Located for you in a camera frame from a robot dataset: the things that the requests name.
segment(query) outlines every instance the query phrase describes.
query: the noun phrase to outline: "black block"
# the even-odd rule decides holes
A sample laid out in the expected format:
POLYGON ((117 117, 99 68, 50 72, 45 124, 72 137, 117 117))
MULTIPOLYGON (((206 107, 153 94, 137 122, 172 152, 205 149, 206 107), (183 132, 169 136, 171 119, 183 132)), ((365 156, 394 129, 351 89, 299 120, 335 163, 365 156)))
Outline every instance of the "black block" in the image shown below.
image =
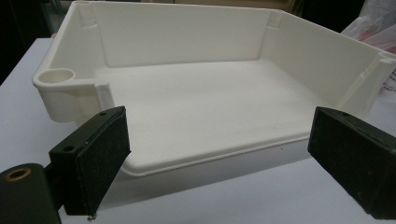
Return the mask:
POLYGON ((129 155, 125 107, 95 115, 49 152, 68 215, 94 216, 129 155))
POLYGON ((308 151, 366 211, 396 218, 396 138, 347 113, 318 107, 308 151))

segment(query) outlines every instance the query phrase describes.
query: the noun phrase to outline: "plastic bag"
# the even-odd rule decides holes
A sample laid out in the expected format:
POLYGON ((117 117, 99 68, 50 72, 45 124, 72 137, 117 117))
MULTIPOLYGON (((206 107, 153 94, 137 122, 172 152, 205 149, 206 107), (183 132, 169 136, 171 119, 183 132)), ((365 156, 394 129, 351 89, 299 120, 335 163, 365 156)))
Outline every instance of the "plastic bag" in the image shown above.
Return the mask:
MULTIPOLYGON (((396 54, 396 1, 366 0, 361 14, 341 34, 396 54)), ((382 94, 396 94, 396 70, 384 82, 382 94)))

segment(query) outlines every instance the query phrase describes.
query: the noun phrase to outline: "tray floor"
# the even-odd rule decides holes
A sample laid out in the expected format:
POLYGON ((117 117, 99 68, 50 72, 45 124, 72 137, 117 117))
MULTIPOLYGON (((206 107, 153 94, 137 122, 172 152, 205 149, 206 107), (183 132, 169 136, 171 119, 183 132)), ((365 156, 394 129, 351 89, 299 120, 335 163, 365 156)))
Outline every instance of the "tray floor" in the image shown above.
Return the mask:
POLYGON ((221 158, 309 135, 315 107, 328 106, 265 60, 107 68, 125 105, 137 174, 221 158))

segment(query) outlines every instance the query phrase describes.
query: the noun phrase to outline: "tray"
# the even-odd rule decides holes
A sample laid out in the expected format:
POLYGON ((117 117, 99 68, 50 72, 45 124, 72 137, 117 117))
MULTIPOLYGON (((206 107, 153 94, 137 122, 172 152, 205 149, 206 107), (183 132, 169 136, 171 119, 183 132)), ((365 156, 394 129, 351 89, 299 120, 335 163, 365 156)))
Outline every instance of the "tray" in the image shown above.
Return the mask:
POLYGON ((33 82, 78 125, 125 105, 129 175, 305 139, 369 112, 396 57, 273 9, 74 2, 33 82))

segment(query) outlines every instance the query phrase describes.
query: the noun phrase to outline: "white table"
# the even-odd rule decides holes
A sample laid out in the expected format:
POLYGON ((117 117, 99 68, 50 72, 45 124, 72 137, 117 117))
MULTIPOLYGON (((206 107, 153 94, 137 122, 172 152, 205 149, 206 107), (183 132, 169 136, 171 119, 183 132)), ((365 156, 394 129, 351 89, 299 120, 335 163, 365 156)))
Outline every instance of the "white table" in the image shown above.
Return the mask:
MULTIPOLYGON (((0 171, 47 165, 49 150, 77 128, 50 120, 32 85, 50 44, 37 39, 0 87, 0 171)), ((395 112, 396 96, 380 96, 367 120, 396 135, 395 112)), ((396 223, 366 215, 306 146, 301 141, 143 178, 119 173, 93 223, 396 223)), ((87 223, 60 214, 63 223, 87 223)))

